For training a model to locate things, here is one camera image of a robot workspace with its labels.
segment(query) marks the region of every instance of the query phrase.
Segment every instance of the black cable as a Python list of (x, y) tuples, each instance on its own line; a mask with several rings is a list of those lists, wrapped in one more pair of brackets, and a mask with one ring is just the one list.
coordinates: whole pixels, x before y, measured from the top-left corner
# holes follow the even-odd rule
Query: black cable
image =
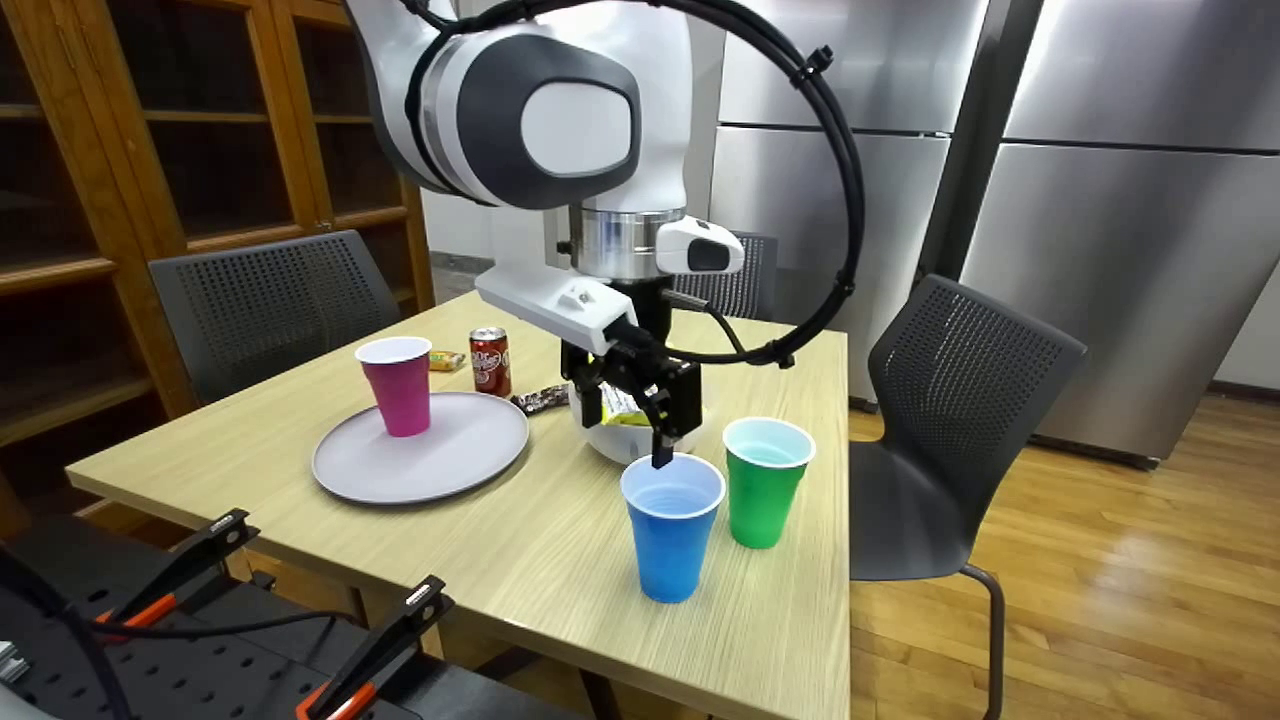
[(119, 687), (119, 674), (108, 659), (108, 651), (94, 640), (87, 620), (82, 620), (73, 612), (73, 604), (36, 572), (29, 567), (22, 554), (11, 554), (8, 547), (0, 547), (0, 587), (11, 587), (22, 598), (29, 598), (36, 612), (59, 620), (69, 629), (69, 637), (82, 643), (95, 684), (108, 694), (108, 712), (117, 720), (132, 720), (128, 694)]
[(347, 612), (295, 612), (295, 617), (271, 617), (271, 620), (256, 620), (256, 624), (217, 624), (217, 629), (117, 629), (117, 624), (94, 624), (94, 630), (102, 637), (128, 637), (128, 640), (206, 640), (206, 637), (243, 637), (243, 630), (260, 630), (260, 629), (284, 629), (284, 624), (308, 624), (308, 620), (347, 620), (357, 624)]
[(660, 295), (664, 295), (672, 307), (708, 311), (708, 314), (721, 325), (721, 333), (728, 334), (734, 353), (739, 353), (739, 354), (748, 353), (744, 338), (734, 333), (728, 314), (726, 314), (712, 301), (692, 295), (692, 290), (675, 290), (675, 286), (664, 286)]
[[(433, 26), (448, 26), (448, 32), (491, 32), (518, 20), (532, 20), (558, 8), (577, 8), (577, 4), (594, 4), (594, 0), (503, 0), (481, 16), (464, 16), (464, 20), (444, 20), (430, 8), (411, 8), (417, 16), (425, 16)], [(856, 286), (856, 264), (859, 264), (859, 246), (864, 246), (864, 176), (859, 176), (859, 155), (856, 144), (850, 137), (850, 118), (845, 109), (836, 98), (836, 90), (830, 87), (830, 80), (819, 76), (834, 63), (830, 46), (816, 46), (813, 54), (799, 54), (799, 46), (774, 26), (765, 16), (756, 16), (753, 8), (738, 4), (738, 0), (648, 0), (656, 8), (675, 8), (684, 16), (696, 16), (705, 25), (717, 25), (734, 37), (739, 37), (744, 45), (753, 45), (765, 60), (774, 60), (792, 87), (810, 98), (813, 115), (819, 118), (836, 173), (839, 173), (839, 187), (845, 187), (845, 221), (850, 221), (850, 246), (845, 246), (845, 264), (834, 274), (834, 290), (819, 301), (819, 307), (799, 319), (792, 333), (748, 347), (748, 353), (679, 353), (670, 347), (672, 354), (696, 358), (696, 364), (780, 364), (788, 369), (792, 354), (816, 334), (825, 333), (839, 302), (853, 295)]]
[(308, 648), (305, 663), (315, 663), (315, 651), (328, 643), (334, 629), (338, 629), (338, 617), (328, 617), (328, 620), (324, 620), (324, 629), (315, 630), (315, 640), (311, 640), (311, 648)]

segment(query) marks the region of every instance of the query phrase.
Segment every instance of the paper plate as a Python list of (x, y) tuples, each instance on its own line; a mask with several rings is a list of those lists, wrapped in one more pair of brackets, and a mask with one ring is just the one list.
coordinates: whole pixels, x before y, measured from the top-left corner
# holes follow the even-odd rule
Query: paper plate
[(503, 396), (433, 393), (425, 437), (390, 437), (377, 409), (338, 425), (311, 456), (324, 491), (351, 505), (425, 505), (499, 476), (529, 446), (529, 420)]

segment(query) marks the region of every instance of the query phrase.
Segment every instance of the blue cup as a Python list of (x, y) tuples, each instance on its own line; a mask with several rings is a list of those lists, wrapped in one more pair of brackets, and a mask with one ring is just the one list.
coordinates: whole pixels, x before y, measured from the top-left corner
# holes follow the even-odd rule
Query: blue cup
[(641, 456), (623, 467), (620, 488), (634, 511), (641, 591), (660, 604), (689, 598), (726, 500), (721, 467), (701, 456), (672, 456), (672, 462), (654, 467)]

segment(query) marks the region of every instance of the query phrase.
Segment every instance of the refrigerator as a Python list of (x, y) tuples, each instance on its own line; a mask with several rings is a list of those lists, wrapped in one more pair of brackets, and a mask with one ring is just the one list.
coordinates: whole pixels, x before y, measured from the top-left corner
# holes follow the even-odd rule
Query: refrigerator
[[(859, 146), (870, 225), (850, 333), (853, 398), (875, 398), (870, 347), (907, 301), (936, 208), (959, 98), (990, 16), (983, 0), (744, 0), (825, 72)], [(845, 258), (839, 176), (813, 109), (748, 45), (726, 41), (712, 214), (774, 244), (759, 286), (774, 319), (810, 319)]]
[(1280, 256), (1280, 4), (1043, 0), (959, 280), (1088, 343), (1043, 441), (1156, 467)]
[(1214, 380), (1254, 393), (1280, 393), (1280, 270), (1272, 270)]

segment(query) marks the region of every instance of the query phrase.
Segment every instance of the black chair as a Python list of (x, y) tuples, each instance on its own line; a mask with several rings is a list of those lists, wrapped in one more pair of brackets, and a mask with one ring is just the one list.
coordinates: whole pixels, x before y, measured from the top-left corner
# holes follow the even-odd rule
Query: black chair
[(217, 398), (398, 319), (357, 232), (152, 258), (193, 393)]
[(967, 552), (1007, 462), (1080, 364), (1080, 338), (940, 274), (874, 347), (885, 437), (850, 445), (850, 572), (959, 572), (990, 587), (990, 716), (1003, 698), (1003, 591)]

